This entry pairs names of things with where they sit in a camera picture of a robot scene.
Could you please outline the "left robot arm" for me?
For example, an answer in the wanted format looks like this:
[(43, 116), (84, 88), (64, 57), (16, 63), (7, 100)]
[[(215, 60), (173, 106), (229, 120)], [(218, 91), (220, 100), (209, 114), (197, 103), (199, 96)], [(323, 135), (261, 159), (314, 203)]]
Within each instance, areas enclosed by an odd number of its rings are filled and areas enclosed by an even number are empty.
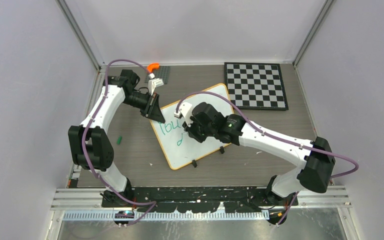
[(121, 104), (139, 109), (140, 114), (158, 123), (165, 123), (159, 105), (159, 94), (136, 89), (140, 77), (132, 70), (123, 69), (119, 76), (106, 75), (100, 98), (89, 115), (68, 130), (72, 161), (91, 172), (106, 187), (104, 201), (121, 207), (134, 204), (130, 180), (114, 163), (114, 148), (107, 130)]

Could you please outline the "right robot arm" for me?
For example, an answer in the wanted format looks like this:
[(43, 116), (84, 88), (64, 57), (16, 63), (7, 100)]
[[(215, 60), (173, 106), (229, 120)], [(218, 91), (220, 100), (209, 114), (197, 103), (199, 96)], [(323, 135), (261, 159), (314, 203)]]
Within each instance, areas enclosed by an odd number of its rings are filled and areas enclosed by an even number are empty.
[(309, 190), (323, 194), (327, 191), (335, 165), (326, 139), (306, 140), (266, 129), (237, 114), (223, 115), (211, 104), (201, 102), (180, 104), (174, 114), (184, 118), (184, 131), (199, 143), (214, 138), (224, 144), (251, 147), (282, 158), (295, 168), (271, 177), (265, 191), (266, 201), (279, 205), (292, 193)]

